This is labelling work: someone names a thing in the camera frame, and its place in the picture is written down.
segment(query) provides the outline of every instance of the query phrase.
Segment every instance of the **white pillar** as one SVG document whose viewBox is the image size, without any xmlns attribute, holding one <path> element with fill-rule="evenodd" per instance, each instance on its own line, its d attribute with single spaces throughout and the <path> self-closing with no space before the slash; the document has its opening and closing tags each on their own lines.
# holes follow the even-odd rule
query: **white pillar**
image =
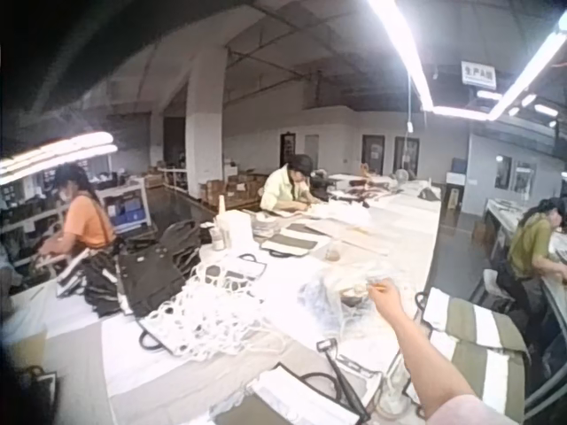
<svg viewBox="0 0 567 425">
<path fill-rule="evenodd" d="M 198 185 L 222 179 L 222 97 L 227 51 L 211 48 L 193 60 L 185 112 L 185 160 L 189 194 Z"/>
<path fill-rule="evenodd" d="M 150 116 L 150 165 L 163 161 L 163 115 L 152 112 Z"/>
</svg>

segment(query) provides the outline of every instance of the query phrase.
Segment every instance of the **door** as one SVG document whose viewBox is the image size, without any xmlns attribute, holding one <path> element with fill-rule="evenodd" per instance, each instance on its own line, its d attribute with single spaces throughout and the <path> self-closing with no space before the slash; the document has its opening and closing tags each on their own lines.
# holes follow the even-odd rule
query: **door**
<svg viewBox="0 0 567 425">
<path fill-rule="evenodd" d="M 419 162 L 419 139 L 413 137 L 396 137 L 396 147 L 393 155 L 393 171 L 400 168 L 411 171 L 417 176 Z"/>
<path fill-rule="evenodd" d="M 280 135 L 280 166 L 284 166 L 295 155 L 295 133 Z"/>
<path fill-rule="evenodd" d="M 369 166 L 369 171 L 382 174 L 384 169 L 384 136 L 362 136 L 362 164 Z"/>
<path fill-rule="evenodd" d="M 305 154 L 313 160 L 313 169 L 319 168 L 319 135 L 305 136 Z"/>
</svg>

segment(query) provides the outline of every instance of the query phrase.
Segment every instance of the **black cap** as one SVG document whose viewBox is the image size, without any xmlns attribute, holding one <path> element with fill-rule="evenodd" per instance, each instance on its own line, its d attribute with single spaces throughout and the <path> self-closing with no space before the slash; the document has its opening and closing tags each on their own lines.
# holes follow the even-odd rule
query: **black cap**
<svg viewBox="0 0 567 425">
<path fill-rule="evenodd" d="M 288 170 L 299 171 L 306 177 L 313 172 L 313 160 L 304 154 L 293 155 L 287 164 Z"/>
</svg>

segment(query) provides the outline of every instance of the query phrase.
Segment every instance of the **human hand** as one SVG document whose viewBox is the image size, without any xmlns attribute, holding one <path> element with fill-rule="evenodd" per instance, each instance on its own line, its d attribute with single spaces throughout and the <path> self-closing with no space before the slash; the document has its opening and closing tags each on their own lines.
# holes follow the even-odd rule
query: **human hand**
<svg viewBox="0 0 567 425">
<path fill-rule="evenodd" d="M 307 211 L 309 205 L 296 201 L 295 208 L 297 209 L 297 211 Z"/>
<path fill-rule="evenodd" d="M 369 282 L 368 291 L 376 309 L 388 323 L 392 325 L 395 321 L 407 317 L 401 306 L 400 292 L 391 279 Z"/>
</svg>

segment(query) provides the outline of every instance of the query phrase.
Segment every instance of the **ceiling light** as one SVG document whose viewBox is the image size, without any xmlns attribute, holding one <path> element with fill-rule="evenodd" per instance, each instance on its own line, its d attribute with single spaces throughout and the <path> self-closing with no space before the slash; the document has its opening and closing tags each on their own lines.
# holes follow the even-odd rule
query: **ceiling light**
<svg viewBox="0 0 567 425">
<path fill-rule="evenodd" d="M 411 75 L 423 110 L 432 111 L 433 100 L 423 73 L 422 62 L 417 53 L 416 42 L 400 9 L 398 9 L 394 0 L 369 0 L 369 4 L 382 21 L 393 46 L 400 54 L 401 60 L 409 75 Z"/>
<path fill-rule="evenodd" d="M 467 118 L 469 120 L 486 121 L 488 115 L 481 111 L 472 111 L 470 109 L 452 108 L 450 106 L 435 106 L 433 113 L 436 115 L 444 115 L 446 117 Z"/>
<path fill-rule="evenodd" d="M 567 40 L 567 34 L 562 34 L 554 31 L 530 60 L 528 65 L 524 68 L 522 73 L 517 77 L 516 81 L 504 93 L 502 99 L 494 106 L 488 113 L 490 121 L 497 120 L 502 115 L 506 108 L 508 108 L 520 94 L 532 83 L 538 76 L 541 70 L 549 63 L 551 58 L 557 53 L 561 46 Z"/>
<path fill-rule="evenodd" d="M 99 131 L 96 133 L 88 133 L 86 135 L 78 135 L 68 140 L 60 140 L 58 142 L 45 144 L 38 149 L 22 153 L 13 158 L 3 159 L 1 165 L 2 168 L 0 168 L 0 175 L 31 166 L 32 164 L 44 161 L 47 158 L 65 155 L 81 149 L 109 144 L 112 141 L 112 135 L 104 131 Z"/>
<path fill-rule="evenodd" d="M 533 109 L 535 109 L 539 113 L 549 115 L 550 117 L 556 117 L 559 113 L 555 109 L 545 106 L 544 104 L 536 104 Z"/>
<path fill-rule="evenodd" d="M 536 96 L 533 93 L 531 93 L 531 95 L 524 97 L 524 99 L 522 99 L 522 107 L 525 108 L 528 104 L 533 102 L 535 98 Z"/>
<path fill-rule="evenodd" d="M 23 177 L 31 174 L 40 173 L 44 170 L 49 170 L 55 166 L 65 164 L 66 162 L 80 161 L 82 159 L 96 157 L 98 155 L 106 155 L 109 153 L 116 152 L 118 148 L 115 144 L 105 144 L 103 146 L 95 146 L 94 148 L 81 149 L 80 151 L 75 151 L 67 153 L 66 155 L 60 155 L 55 158 L 46 159 L 41 162 L 36 162 L 31 166 L 22 168 L 15 173 L 10 173 L 0 177 L 0 186 L 5 184 L 15 182 Z"/>
<path fill-rule="evenodd" d="M 495 93 L 493 91 L 479 90 L 477 92 L 477 97 L 482 97 L 483 99 L 500 100 L 502 95 L 500 93 Z"/>
</svg>

